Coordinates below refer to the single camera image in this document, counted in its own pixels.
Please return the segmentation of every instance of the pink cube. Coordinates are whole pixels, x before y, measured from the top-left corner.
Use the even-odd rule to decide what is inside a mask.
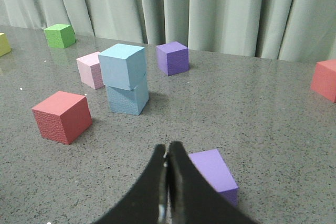
[[[94,52],[76,59],[81,81],[93,89],[104,87],[98,59],[99,53]]]
[[[238,204],[238,186],[217,149],[189,154],[206,181],[233,206]]]
[[[91,124],[84,95],[58,91],[32,108],[42,137],[71,144]]]
[[[336,102],[336,59],[317,62],[310,88]]]

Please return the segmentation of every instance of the cube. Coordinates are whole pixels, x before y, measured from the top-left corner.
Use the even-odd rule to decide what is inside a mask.
[[[99,54],[105,85],[132,90],[146,74],[144,47],[116,44]]]
[[[76,42],[72,25],[55,24],[44,29],[49,47],[67,48]]]
[[[317,62],[310,88],[336,102],[336,59]]]
[[[11,51],[6,34],[0,33],[0,56],[5,55]]]
[[[189,49],[177,41],[156,47],[157,66],[171,76],[189,70]]]
[[[112,112],[140,115],[149,100],[147,76],[132,90],[106,86],[106,92]]]
[[[91,124],[84,95],[58,91],[32,108],[42,137],[71,144]]]
[[[238,204],[238,186],[217,149],[189,154],[205,180],[233,206]]]
[[[76,59],[81,81],[93,89],[104,87],[98,54],[94,52]]]

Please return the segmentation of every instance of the yellow cube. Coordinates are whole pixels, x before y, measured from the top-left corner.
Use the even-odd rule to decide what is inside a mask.
[[[10,52],[11,48],[8,43],[6,34],[0,33],[0,56]]]

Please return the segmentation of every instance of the purple cube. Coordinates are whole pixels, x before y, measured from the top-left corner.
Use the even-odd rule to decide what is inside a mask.
[[[157,65],[168,76],[189,70],[189,50],[178,42],[156,47]]]
[[[238,186],[217,149],[189,154],[206,181],[233,206],[238,204]]]

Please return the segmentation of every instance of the speckled granite surface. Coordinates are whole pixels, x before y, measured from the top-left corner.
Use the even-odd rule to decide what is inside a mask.
[[[190,71],[168,77],[146,46],[150,100],[132,116],[110,112],[76,65],[120,41],[76,36],[58,49],[42,30],[0,32],[13,49],[0,57],[0,223],[91,223],[171,141],[217,148],[254,220],[335,223],[336,104],[309,90],[314,65],[191,50]],[[58,90],[87,94],[93,117],[69,146],[41,138],[31,111]]]

